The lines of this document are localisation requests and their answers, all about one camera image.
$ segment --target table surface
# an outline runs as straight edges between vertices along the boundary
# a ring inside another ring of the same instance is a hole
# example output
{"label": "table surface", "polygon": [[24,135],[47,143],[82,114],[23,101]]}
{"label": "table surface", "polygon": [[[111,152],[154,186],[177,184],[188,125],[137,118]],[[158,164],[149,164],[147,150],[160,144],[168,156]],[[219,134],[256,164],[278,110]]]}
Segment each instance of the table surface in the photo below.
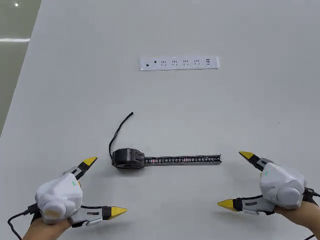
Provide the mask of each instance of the table surface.
{"label": "table surface", "polygon": [[[61,239],[302,240],[279,215],[217,206],[260,193],[254,152],[320,190],[318,0],[43,0],[0,138],[0,232],[37,188],[86,157],[86,205],[128,208]],[[140,56],[218,55],[219,70],[139,71]],[[120,172],[114,149],[222,153],[221,165]],[[23,234],[30,217],[14,221]]]}

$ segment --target floor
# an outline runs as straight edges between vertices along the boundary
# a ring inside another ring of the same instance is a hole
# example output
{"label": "floor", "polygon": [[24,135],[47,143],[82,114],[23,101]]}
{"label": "floor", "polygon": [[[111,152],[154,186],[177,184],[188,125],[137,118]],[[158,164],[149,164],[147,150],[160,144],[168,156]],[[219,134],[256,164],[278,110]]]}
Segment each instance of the floor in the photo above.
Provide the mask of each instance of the floor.
{"label": "floor", "polygon": [[0,136],[41,0],[0,1]]}

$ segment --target power socket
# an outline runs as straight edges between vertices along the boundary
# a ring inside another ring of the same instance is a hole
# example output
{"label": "power socket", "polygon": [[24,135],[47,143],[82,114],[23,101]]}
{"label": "power socket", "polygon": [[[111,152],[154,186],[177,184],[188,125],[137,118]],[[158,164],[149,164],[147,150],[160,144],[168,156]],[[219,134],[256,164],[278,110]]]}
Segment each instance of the power socket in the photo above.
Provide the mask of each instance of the power socket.
{"label": "power socket", "polygon": [[141,71],[220,68],[217,56],[141,57],[139,63]]}

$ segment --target black cable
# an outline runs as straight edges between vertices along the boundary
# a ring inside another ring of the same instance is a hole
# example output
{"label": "black cable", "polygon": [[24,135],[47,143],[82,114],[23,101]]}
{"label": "black cable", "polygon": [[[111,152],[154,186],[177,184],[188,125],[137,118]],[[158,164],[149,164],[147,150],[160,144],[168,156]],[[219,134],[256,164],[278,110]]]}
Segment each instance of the black cable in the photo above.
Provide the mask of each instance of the black cable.
{"label": "black cable", "polygon": [[308,236],[308,237],[307,237],[306,239],[304,239],[304,240],[312,239],[314,236],[315,236],[315,235],[313,234],[313,235],[311,235],[311,236]]}
{"label": "black cable", "polygon": [[9,225],[10,228],[11,228],[11,231],[14,233],[14,235],[17,236],[17,238],[18,238],[19,240],[22,240],[22,238],[21,238],[21,236],[19,235],[19,233],[17,233],[17,231],[15,230],[15,228],[14,228],[14,226],[12,225],[11,221],[12,221],[13,219],[16,219],[16,218],[20,217],[20,216],[25,216],[25,215],[27,215],[27,214],[35,214],[35,213],[37,213],[37,212],[39,212],[39,208],[38,208],[38,204],[35,203],[35,204],[33,204],[33,205],[28,206],[28,209],[27,209],[27,210],[25,210],[25,211],[23,211],[23,212],[21,212],[21,213],[19,213],[19,214],[17,214],[17,215],[14,215],[14,216],[10,217],[9,220],[7,221],[8,225]]}
{"label": "black cable", "polygon": [[118,135],[118,133],[119,133],[122,125],[123,125],[123,124],[125,123],[125,121],[127,121],[128,118],[130,118],[133,114],[134,114],[134,112],[131,112],[131,113],[120,123],[118,129],[115,131],[114,136],[113,136],[112,140],[111,140],[110,143],[109,143],[109,155],[110,155],[110,158],[112,158],[112,154],[111,154],[112,143],[113,143],[114,140],[116,139],[116,137],[117,137],[117,135]]}
{"label": "black cable", "polygon": [[22,238],[21,238],[21,236],[19,235],[19,233],[17,233],[17,231],[15,230],[15,228],[14,228],[14,226],[12,225],[11,221],[12,221],[13,219],[17,218],[17,217],[22,216],[22,215],[25,216],[25,215],[27,215],[28,213],[29,213],[28,210],[26,210],[26,211],[24,211],[24,212],[21,212],[21,213],[19,213],[19,214],[17,214],[17,215],[14,215],[14,216],[10,217],[9,220],[8,220],[8,222],[7,222],[7,223],[9,224],[12,232],[14,233],[14,235],[17,236],[17,238],[18,238],[19,240],[22,240]]}

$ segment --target tape measure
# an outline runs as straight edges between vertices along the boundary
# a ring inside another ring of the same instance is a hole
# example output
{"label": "tape measure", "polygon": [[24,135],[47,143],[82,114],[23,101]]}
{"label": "tape measure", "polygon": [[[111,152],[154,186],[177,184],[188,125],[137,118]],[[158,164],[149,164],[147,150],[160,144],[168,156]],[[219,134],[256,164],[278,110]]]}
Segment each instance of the tape measure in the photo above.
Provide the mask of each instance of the tape measure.
{"label": "tape measure", "polygon": [[146,157],[137,149],[122,148],[111,154],[112,143],[116,139],[122,125],[134,113],[131,112],[120,124],[109,143],[109,155],[112,165],[117,169],[142,169],[145,166],[175,166],[175,165],[217,165],[221,163],[221,154],[197,156],[157,156]]}

